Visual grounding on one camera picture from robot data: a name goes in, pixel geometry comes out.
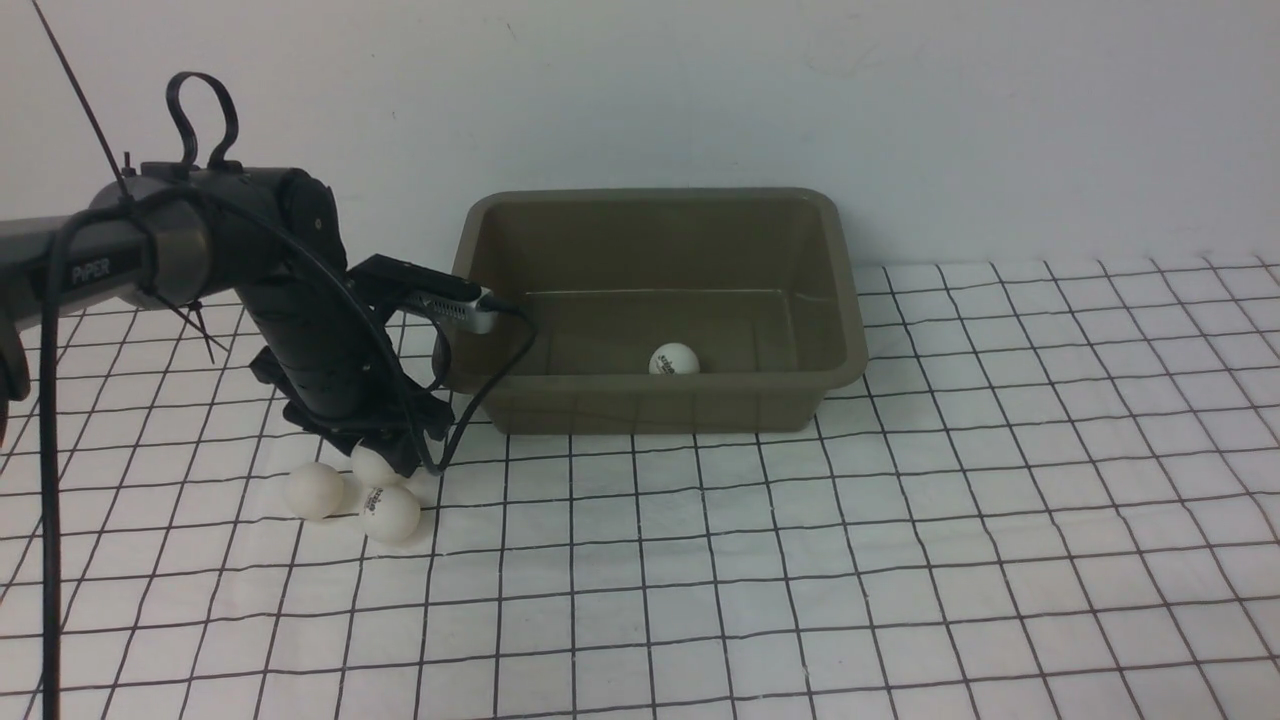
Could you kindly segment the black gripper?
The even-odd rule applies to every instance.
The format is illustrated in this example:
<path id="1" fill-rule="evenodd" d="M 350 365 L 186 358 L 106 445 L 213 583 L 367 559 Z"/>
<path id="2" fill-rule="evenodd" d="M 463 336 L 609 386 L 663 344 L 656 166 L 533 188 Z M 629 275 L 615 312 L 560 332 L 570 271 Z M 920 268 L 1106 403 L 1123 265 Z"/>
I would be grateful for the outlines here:
<path id="1" fill-rule="evenodd" d="M 241 287 L 265 347 L 255 378 L 287 400 L 284 418 L 344 456 L 364 441 L 394 474 L 421 466 L 422 441 L 408 423 L 367 323 L 326 283 L 274 275 Z"/>

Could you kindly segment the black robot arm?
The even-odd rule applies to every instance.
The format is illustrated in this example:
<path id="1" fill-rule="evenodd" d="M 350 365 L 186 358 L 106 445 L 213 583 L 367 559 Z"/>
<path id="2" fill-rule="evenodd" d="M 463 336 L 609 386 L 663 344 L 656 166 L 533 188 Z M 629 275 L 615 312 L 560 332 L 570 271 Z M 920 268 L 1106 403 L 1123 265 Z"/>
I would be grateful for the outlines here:
<path id="1" fill-rule="evenodd" d="M 69 217 L 3 223 L 3 406 L 29 397 L 20 333 L 109 299 L 182 313 L 230 291 L 262 336 L 255 378 L 285 419 L 398 471 L 442 469 L 451 405 L 402 368 L 387 322 L 453 299 L 451 275 L 375 255 L 351 266 L 333 192 L 300 169 L 147 163 Z"/>

